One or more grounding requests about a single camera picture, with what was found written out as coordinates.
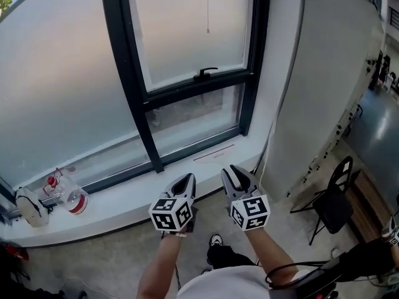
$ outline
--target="frosted glass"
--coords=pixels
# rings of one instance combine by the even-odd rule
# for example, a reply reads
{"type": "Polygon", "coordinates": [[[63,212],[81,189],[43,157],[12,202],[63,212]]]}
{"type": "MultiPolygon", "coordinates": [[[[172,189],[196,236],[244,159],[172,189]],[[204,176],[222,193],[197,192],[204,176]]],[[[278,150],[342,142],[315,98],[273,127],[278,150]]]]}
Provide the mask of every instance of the frosted glass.
{"type": "Polygon", "coordinates": [[[148,91],[205,67],[246,67],[249,0],[130,0],[148,91]]]}
{"type": "Polygon", "coordinates": [[[146,113],[161,156],[226,131],[239,122],[242,85],[187,98],[146,113]]]}
{"type": "Polygon", "coordinates": [[[102,0],[25,0],[0,37],[0,176],[14,189],[138,135],[102,0]]]}

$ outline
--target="concrete floor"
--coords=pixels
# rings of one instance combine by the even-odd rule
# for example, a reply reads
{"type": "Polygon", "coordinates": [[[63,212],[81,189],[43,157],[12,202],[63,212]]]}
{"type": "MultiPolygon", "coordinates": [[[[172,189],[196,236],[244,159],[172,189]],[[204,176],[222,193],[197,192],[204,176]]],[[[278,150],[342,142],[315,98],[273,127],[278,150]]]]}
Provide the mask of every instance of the concrete floor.
{"type": "MultiPolygon", "coordinates": [[[[330,251],[338,247],[341,251],[351,249],[357,241],[348,227],[338,234],[330,235],[323,230],[316,236],[313,245],[308,245],[317,216],[314,212],[289,214],[292,205],[308,200],[328,181],[338,159],[332,154],[325,160],[320,171],[309,180],[299,197],[290,197],[271,204],[271,218],[266,230],[294,261],[328,260],[330,251]]],[[[226,197],[219,192],[200,202],[195,232],[183,243],[178,259],[181,284],[198,276],[208,268],[206,251],[208,239],[220,233],[225,244],[236,252],[255,260],[255,254],[238,226],[227,216],[224,207],[226,197]]],[[[30,261],[26,270],[31,276],[29,288],[43,288],[58,292],[68,278],[79,277],[90,287],[117,298],[134,298],[143,269],[153,257],[160,241],[160,234],[152,223],[126,229],[104,237],[57,247],[30,249],[30,261]]],[[[77,298],[79,290],[85,290],[89,298],[108,298],[91,292],[80,280],[68,280],[62,288],[68,298],[77,298]]],[[[341,298],[378,298],[379,289],[368,282],[350,282],[338,285],[341,298]]],[[[176,296],[176,281],[172,281],[169,298],[176,296]]]]}
{"type": "Polygon", "coordinates": [[[395,209],[399,189],[399,104],[379,89],[360,101],[363,115],[345,139],[364,162],[386,202],[395,209]]]}

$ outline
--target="white bag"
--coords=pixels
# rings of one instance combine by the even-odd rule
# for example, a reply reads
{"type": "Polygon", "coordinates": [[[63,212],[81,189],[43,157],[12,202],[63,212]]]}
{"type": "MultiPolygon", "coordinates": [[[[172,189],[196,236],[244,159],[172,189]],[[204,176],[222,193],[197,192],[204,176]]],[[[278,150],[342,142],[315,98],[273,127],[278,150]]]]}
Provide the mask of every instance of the white bag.
{"type": "Polygon", "coordinates": [[[37,196],[28,188],[20,188],[17,191],[16,204],[23,218],[32,227],[41,227],[49,223],[49,212],[42,205],[37,196]]]}

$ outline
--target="window blind cord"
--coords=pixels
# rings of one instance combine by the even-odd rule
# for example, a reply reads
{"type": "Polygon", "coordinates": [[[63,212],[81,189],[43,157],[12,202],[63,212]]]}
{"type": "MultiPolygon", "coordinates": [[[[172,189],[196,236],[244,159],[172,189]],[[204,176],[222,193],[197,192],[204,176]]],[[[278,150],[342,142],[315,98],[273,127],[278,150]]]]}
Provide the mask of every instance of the window blind cord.
{"type": "Polygon", "coordinates": [[[209,0],[206,0],[207,3],[207,20],[208,20],[208,27],[206,29],[206,33],[211,33],[211,31],[209,30],[209,0]]]}

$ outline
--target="black window frame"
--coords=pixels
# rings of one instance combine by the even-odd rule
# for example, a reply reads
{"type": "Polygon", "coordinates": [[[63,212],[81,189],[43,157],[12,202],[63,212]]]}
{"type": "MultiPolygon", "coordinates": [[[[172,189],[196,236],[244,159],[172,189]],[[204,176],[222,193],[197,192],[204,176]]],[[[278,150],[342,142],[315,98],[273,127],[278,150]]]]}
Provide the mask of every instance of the black window frame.
{"type": "MultiPolygon", "coordinates": [[[[190,78],[150,92],[147,92],[142,74],[129,0],[102,1],[108,35],[120,81],[150,161],[83,186],[89,194],[120,184],[150,171],[155,170],[160,173],[165,170],[164,166],[168,164],[189,157],[235,136],[248,135],[261,77],[270,0],[252,0],[251,38],[247,68],[211,74],[211,77],[207,80],[198,81],[190,78]],[[163,156],[159,155],[145,116],[146,112],[197,95],[232,87],[233,85],[244,86],[241,113],[237,126],[163,156]]],[[[15,192],[1,182],[0,194],[16,205],[15,192]]],[[[44,200],[43,203],[45,206],[55,205],[51,198],[44,200]]],[[[18,209],[7,211],[5,208],[0,207],[0,215],[3,215],[6,219],[13,219],[20,214],[18,209]]]]}

